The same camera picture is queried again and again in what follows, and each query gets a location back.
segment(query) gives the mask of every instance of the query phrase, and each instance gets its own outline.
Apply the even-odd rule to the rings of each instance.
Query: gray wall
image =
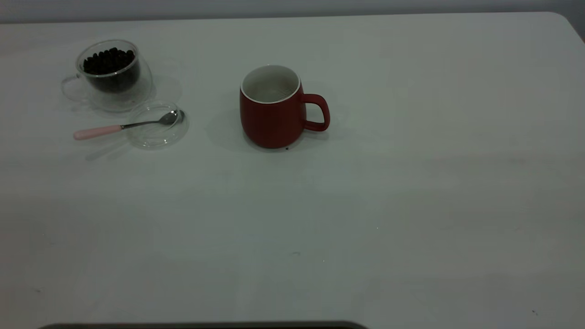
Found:
[[[585,35],[585,0],[0,0],[0,22],[553,11]]]

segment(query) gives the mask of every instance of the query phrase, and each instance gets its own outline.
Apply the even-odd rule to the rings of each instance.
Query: pink spoon handle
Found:
[[[74,132],[73,138],[76,140],[90,139],[97,136],[107,135],[109,133],[119,132],[121,130],[122,126],[120,125],[92,128]]]

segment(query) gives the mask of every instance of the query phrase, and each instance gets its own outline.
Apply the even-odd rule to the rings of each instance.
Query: double-walled glass cup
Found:
[[[124,68],[108,74],[90,74],[84,71],[84,61],[94,54],[111,48],[127,52],[131,50],[135,57]],[[93,44],[77,57],[74,76],[61,82],[63,94],[74,101],[88,100],[96,107],[123,112],[132,109],[150,96],[152,75],[148,64],[142,58],[135,44],[125,40],[107,40]]]

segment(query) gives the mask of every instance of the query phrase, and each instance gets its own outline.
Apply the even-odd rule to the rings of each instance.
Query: white table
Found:
[[[553,13],[0,26],[0,327],[350,320],[583,328],[585,46]],[[59,82],[121,38],[188,113],[148,152]],[[267,63],[329,102],[243,137]],[[309,118],[321,117],[309,106]]]

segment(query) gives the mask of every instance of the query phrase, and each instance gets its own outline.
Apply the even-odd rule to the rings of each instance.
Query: spoon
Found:
[[[182,110],[179,110],[179,111],[181,111],[180,120],[183,120],[183,118],[185,117],[185,112],[183,112]],[[98,137],[98,136],[107,135],[109,133],[119,132],[119,131],[122,131],[124,129],[134,128],[134,127],[148,125],[148,124],[161,124],[161,125],[165,125],[165,126],[170,126],[170,125],[175,123],[175,121],[177,120],[177,117],[178,117],[178,111],[175,109],[175,110],[172,110],[169,113],[163,115],[157,121],[144,121],[144,122],[138,122],[136,124],[129,124],[129,125],[113,125],[113,126],[105,126],[105,127],[99,127],[99,128],[80,130],[80,131],[76,131],[73,133],[73,138],[76,140],[90,139],[90,138],[94,138],[94,137]]]

